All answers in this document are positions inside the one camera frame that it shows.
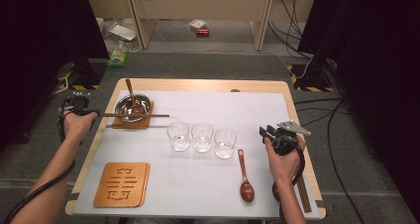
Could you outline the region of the brown wooden spoon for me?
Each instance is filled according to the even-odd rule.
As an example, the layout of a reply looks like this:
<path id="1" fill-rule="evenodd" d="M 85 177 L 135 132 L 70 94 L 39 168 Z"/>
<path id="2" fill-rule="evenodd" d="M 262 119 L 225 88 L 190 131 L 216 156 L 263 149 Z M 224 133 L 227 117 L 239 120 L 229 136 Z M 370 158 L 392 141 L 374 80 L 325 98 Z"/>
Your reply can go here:
<path id="1" fill-rule="evenodd" d="M 239 156 L 239 162 L 240 162 L 240 167 L 241 167 L 241 172 L 242 172 L 242 177 L 243 177 L 243 181 L 240 186 L 240 193 L 245 202 L 251 203 L 255 199 L 255 191 L 247 177 L 244 151 L 238 150 L 238 156 Z"/>
<path id="2" fill-rule="evenodd" d="M 127 88 L 128 88 L 128 91 L 129 91 L 129 94 L 130 94 L 131 100 L 132 100 L 132 111 L 133 111 L 135 114 L 141 114 L 141 113 L 142 113 L 142 109 L 141 109 L 141 107 L 137 104 L 136 97 L 135 97 L 135 95 L 134 95 L 134 93 L 133 93 L 133 87 L 132 87 L 131 80 L 130 80 L 129 78 L 126 78 L 126 79 L 125 79 L 125 81 L 126 81 Z"/>

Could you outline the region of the black curtain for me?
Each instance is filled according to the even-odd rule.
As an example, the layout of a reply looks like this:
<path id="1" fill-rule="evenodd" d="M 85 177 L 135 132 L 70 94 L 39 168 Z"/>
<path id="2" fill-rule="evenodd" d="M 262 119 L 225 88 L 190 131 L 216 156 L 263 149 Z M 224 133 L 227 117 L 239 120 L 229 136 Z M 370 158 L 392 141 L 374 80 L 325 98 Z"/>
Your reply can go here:
<path id="1" fill-rule="evenodd" d="M 89 0 L 0 0 L 0 152 L 32 125 L 67 62 L 108 56 Z"/>
<path id="2" fill-rule="evenodd" d="M 420 0 L 314 0 L 299 47 L 337 63 L 370 147 L 420 222 Z"/>

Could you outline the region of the clear glass cup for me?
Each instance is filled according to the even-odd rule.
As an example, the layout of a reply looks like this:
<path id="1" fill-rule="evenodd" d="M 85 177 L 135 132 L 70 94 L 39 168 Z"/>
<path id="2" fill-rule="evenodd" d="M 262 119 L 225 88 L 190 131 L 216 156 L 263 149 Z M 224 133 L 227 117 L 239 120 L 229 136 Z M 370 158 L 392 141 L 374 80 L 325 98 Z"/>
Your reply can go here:
<path id="1" fill-rule="evenodd" d="M 170 145 L 175 151 L 181 152 L 188 148 L 189 127 L 186 123 L 181 121 L 173 122 L 167 127 L 166 133 L 168 135 Z"/>
<path id="2" fill-rule="evenodd" d="M 231 129 L 220 129 L 214 136 L 215 154 L 220 159 L 228 159 L 234 151 L 237 135 Z"/>
<path id="3" fill-rule="evenodd" d="M 192 127 L 193 147 L 199 153 L 206 153 L 212 148 L 213 127 L 208 123 L 198 123 Z"/>

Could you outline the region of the beige wooden desk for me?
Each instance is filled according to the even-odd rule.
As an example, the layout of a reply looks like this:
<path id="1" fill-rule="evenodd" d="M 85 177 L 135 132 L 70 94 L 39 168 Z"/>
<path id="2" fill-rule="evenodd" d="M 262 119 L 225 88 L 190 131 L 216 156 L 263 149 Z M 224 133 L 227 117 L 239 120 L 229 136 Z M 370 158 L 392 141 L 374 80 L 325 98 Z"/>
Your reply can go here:
<path id="1" fill-rule="evenodd" d="M 272 0 L 130 0 L 141 46 L 147 48 L 159 20 L 246 21 L 255 50 L 263 47 Z"/>

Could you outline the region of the white flat box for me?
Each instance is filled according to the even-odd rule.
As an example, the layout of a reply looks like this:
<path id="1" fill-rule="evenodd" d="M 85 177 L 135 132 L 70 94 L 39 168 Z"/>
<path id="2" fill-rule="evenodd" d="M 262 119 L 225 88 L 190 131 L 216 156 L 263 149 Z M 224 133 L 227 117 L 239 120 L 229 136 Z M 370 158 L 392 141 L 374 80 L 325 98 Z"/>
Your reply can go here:
<path id="1" fill-rule="evenodd" d="M 121 26 L 118 23 L 113 24 L 110 27 L 109 32 L 113 35 L 119 36 L 126 41 L 132 41 L 137 35 L 135 31 Z"/>

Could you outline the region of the stainless steel bowl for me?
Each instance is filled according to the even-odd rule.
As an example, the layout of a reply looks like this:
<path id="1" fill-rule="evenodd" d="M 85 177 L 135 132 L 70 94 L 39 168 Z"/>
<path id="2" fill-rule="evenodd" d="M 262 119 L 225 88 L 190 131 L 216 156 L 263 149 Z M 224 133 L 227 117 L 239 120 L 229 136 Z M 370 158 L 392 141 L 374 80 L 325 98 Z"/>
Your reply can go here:
<path id="1" fill-rule="evenodd" d="M 148 96 L 144 94 L 135 94 L 135 102 L 140 106 L 143 114 L 149 114 L 152 108 L 152 102 Z M 142 120 L 142 117 L 133 117 L 133 102 L 131 95 L 124 96 L 121 98 L 114 109 L 116 114 L 123 114 L 123 117 L 120 117 L 120 120 L 123 122 L 137 122 Z"/>

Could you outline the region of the green wet wipes packet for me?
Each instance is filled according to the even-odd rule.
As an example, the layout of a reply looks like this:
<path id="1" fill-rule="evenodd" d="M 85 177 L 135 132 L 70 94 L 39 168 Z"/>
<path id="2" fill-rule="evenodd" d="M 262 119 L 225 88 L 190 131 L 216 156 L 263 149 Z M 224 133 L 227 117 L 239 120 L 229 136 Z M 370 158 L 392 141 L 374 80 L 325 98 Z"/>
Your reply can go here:
<path id="1" fill-rule="evenodd" d="M 123 67 L 126 64 L 127 52 L 122 49 L 114 49 L 109 53 L 106 65 L 109 67 Z"/>

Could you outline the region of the person's left hand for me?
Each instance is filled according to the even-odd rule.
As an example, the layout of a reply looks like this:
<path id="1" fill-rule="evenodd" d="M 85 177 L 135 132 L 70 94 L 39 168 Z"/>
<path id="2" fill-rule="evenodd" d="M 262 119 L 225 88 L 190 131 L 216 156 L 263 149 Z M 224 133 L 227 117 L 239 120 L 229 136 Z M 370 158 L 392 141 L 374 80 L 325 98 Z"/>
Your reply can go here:
<path id="1" fill-rule="evenodd" d="M 79 144 L 91 130 L 96 118 L 94 114 L 78 116 L 73 112 L 67 112 L 64 115 L 64 140 Z"/>

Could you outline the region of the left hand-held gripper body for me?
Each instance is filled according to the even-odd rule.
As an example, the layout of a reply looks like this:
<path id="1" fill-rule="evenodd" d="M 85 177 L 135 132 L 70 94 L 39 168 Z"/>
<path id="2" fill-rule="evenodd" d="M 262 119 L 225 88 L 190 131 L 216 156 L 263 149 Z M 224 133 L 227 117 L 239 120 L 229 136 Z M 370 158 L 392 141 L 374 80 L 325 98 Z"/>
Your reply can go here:
<path id="1" fill-rule="evenodd" d="M 87 94 L 74 92 L 72 96 L 65 100 L 65 109 L 75 113 L 78 116 L 84 116 L 89 113 L 89 99 Z"/>

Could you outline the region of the black stand base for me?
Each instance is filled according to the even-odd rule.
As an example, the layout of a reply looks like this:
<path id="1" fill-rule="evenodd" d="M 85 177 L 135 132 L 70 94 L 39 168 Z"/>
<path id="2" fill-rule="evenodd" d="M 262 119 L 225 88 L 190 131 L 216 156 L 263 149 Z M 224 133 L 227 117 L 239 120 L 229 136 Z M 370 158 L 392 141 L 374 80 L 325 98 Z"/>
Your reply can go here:
<path id="1" fill-rule="evenodd" d="M 57 89 L 97 90 L 106 69 L 105 58 L 89 58 L 85 66 L 68 62 L 58 71 Z"/>
<path id="2" fill-rule="evenodd" d="M 311 69 L 309 63 L 290 64 L 289 71 L 293 88 L 300 91 L 333 92 L 331 80 L 322 68 Z"/>

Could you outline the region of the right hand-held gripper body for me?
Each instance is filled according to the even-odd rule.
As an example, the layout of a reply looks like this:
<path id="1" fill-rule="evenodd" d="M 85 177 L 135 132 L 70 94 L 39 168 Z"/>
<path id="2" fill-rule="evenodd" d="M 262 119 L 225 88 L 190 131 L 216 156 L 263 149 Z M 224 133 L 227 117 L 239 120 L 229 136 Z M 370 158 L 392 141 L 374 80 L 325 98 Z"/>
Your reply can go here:
<path id="1" fill-rule="evenodd" d="M 275 152 L 280 156 L 289 154 L 298 145 L 298 134 L 310 136 L 311 132 L 292 120 L 277 123 L 273 130 L 274 141 L 272 142 Z"/>

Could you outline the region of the person's right hand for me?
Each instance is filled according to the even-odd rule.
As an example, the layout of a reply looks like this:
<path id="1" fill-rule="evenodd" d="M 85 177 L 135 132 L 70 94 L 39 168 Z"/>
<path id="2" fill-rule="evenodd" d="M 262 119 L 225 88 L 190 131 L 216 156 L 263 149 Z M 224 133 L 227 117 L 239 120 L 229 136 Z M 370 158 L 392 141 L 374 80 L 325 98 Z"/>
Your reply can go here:
<path id="1" fill-rule="evenodd" d="M 297 151 L 292 151 L 288 155 L 279 156 L 273 149 L 269 138 L 264 139 L 265 149 L 268 156 L 269 169 L 274 177 L 278 189 L 284 186 L 291 186 L 292 179 L 298 172 L 300 158 Z"/>

